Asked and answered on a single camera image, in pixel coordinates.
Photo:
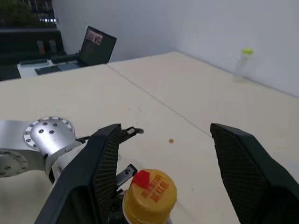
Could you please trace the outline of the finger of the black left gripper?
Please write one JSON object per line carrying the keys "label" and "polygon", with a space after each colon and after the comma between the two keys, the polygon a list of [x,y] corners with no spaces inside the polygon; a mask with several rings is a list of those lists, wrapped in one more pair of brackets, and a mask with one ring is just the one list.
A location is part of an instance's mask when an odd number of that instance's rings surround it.
{"label": "finger of the black left gripper", "polygon": [[127,141],[128,139],[136,136],[137,134],[143,134],[144,130],[141,128],[130,127],[121,131],[120,143]]}
{"label": "finger of the black left gripper", "polygon": [[116,175],[116,186],[121,187],[125,182],[137,173],[134,165],[129,164],[123,171]]}

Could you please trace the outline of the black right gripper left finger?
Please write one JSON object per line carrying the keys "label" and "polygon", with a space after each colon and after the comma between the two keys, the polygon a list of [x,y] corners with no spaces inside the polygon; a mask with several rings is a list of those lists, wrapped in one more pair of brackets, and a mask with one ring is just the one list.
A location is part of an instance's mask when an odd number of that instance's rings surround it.
{"label": "black right gripper left finger", "polygon": [[91,135],[62,171],[35,224],[108,224],[120,140],[120,124]]}

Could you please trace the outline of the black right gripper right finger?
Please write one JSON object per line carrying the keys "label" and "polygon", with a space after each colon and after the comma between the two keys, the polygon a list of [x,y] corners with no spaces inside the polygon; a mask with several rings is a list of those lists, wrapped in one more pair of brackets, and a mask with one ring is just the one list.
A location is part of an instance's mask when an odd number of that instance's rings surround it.
{"label": "black right gripper right finger", "polygon": [[221,178],[240,224],[299,224],[299,183],[251,134],[212,123]]}

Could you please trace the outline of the drink bottle with yellow cap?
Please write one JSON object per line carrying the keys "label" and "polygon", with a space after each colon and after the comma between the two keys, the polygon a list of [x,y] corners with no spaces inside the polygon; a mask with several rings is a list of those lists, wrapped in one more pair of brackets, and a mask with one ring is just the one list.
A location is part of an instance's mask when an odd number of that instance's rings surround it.
{"label": "drink bottle with yellow cap", "polygon": [[127,224],[172,224],[177,201],[173,180],[157,169],[138,171],[124,193],[122,211]]}

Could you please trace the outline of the clear bottle with green cap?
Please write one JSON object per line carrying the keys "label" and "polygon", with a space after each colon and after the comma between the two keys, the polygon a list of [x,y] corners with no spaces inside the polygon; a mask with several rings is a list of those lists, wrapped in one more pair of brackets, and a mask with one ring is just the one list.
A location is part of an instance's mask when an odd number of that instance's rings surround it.
{"label": "clear bottle with green cap", "polygon": [[234,77],[236,81],[242,81],[249,77],[252,66],[254,50],[252,48],[242,48],[237,61]]}

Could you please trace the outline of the open black laptop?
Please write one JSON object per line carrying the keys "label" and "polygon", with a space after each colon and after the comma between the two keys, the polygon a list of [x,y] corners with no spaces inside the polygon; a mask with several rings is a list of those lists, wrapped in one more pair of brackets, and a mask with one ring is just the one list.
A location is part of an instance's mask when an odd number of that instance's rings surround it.
{"label": "open black laptop", "polygon": [[116,41],[115,37],[88,26],[77,63],[82,67],[107,64]]}

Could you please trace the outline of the flat dark keyboard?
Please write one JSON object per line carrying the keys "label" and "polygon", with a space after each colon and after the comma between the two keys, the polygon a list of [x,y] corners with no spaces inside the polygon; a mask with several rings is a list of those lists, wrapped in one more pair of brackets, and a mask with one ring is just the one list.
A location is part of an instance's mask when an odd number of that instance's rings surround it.
{"label": "flat dark keyboard", "polygon": [[82,66],[78,63],[67,63],[67,64],[62,64],[62,65],[37,68],[37,69],[35,69],[35,72],[37,75],[40,76],[40,75],[45,75],[45,74],[50,74],[50,73],[55,73],[55,72],[79,69],[81,67]]}

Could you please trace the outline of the dark cabinet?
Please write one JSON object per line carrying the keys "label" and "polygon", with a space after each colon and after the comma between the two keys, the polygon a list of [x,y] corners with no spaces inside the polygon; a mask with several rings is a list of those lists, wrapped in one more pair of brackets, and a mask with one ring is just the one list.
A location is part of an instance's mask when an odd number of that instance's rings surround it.
{"label": "dark cabinet", "polygon": [[0,29],[0,82],[20,78],[17,64],[66,55],[57,28]]}

